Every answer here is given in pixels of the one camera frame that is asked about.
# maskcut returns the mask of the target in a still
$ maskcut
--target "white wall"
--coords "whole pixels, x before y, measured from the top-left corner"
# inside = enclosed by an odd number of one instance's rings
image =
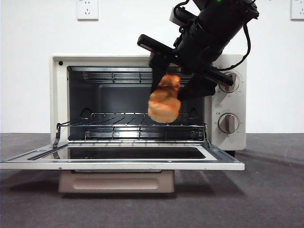
[[[169,22],[181,0],[99,0],[99,21],[76,20],[75,0],[1,1],[1,132],[48,133],[51,53],[148,54],[144,33],[172,46]],[[304,22],[290,21],[289,0],[257,0],[250,22],[247,132],[304,132]],[[191,3],[187,9],[198,10]],[[226,53],[245,53],[240,32]]]
[[[1,27],[1,1],[0,1],[0,27]],[[1,29],[0,29],[0,46],[1,46]],[[1,69],[1,48],[0,48],[0,69]],[[1,70],[0,70],[0,102],[1,102]],[[1,131],[1,103],[0,103],[0,132],[2,132]]]

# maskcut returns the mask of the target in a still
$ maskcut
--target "cable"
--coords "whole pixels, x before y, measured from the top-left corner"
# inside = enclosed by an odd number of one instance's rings
[[[233,68],[236,68],[238,65],[240,65],[242,62],[244,62],[244,60],[247,58],[247,56],[249,55],[250,53],[250,50],[251,50],[251,41],[250,41],[250,36],[249,36],[249,32],[248,32],[248,27],[247,27],[247,23],[244,24],[243,26],[243,29],[244,29],[244,33],[246,35],[246,38],[247,38],[247,45],[248,45],[248,49],[247,49],[247,53],[243,56],[242,60],[239,61],[237,64],[235,65],[232,65],[228,68],[224,68],[224,69],[218,69],[216,67],[210,67],[211,69],[215,69],[217,71],[226,71],[226,70],[232,70]]]
[[[190,1],[190,0],[185,0],[184,2],[181,2],[181,3],[177,4],[177,5],[174,7],[174,9],[173,9],[173,14],[174,14],[174,16],[175,16],[177,19],[179,19],[179,17],[178,17],[177,14],[176,14],[177,8],[180,7],[180,6],[186,5],[189,1]]]

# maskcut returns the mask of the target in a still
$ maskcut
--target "oven cavity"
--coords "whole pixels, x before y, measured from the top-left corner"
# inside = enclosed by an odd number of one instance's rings
[[[179,116],[172,123],[156,123],[148,116],[152,82],[149,67],[67,69],[70,120],[57,124],[53,147],[57,147],[61,127],[69,128],[70,141],[207,139],[203,98],[182,102]],[[182,87],[192,77],[177,67],[170,67],[168,74],[179,75]]]

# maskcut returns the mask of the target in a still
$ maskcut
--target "bread roll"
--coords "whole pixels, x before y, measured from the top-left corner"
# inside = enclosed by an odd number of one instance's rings
[[[181,86],[180,77],[165,75],[148,101],[148,115],[158,123],[171,123],[179,115],[181,102],[177,94]]]

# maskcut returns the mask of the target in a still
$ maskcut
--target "toaster oven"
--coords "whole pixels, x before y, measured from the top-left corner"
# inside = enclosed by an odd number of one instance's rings
[[[1,161],[1,169],[60,170],[60,192],[173,192],[174,170],[244,170],[228,153],[245,148],[246,62],[225,72],[233,86],[183,101],[166,124],[147,115],[148,63],[149,56],[53,55],[50,145]],[[191,78],[174,65],[168,74],[181,86]]]

